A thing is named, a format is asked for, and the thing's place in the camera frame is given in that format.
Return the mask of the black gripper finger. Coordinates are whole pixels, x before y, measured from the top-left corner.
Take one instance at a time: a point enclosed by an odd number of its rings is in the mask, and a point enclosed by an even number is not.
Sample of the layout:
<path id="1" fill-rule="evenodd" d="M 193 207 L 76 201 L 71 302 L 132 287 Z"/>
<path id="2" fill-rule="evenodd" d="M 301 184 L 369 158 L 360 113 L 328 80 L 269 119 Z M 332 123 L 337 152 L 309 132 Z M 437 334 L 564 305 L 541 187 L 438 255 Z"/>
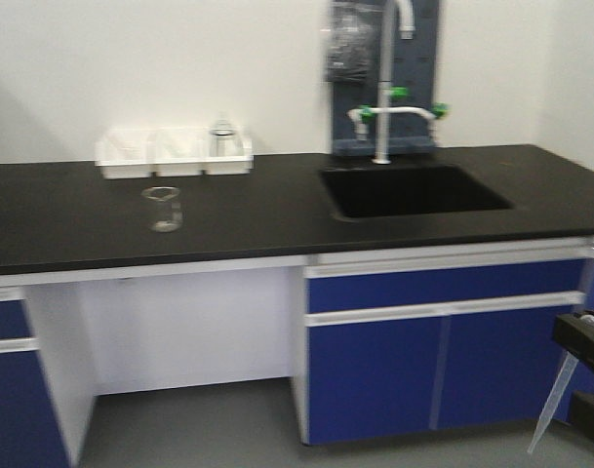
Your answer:
<path id="1" fill-rule="evenodd" d="M 575 390 L 572 393 L 568 421 L 594 441 L 594 394 Z"/>
<path id="2" fill-rule="evenodd" d="M 552 340 L 594 374 L 594 310 L 558 315 Z"/>

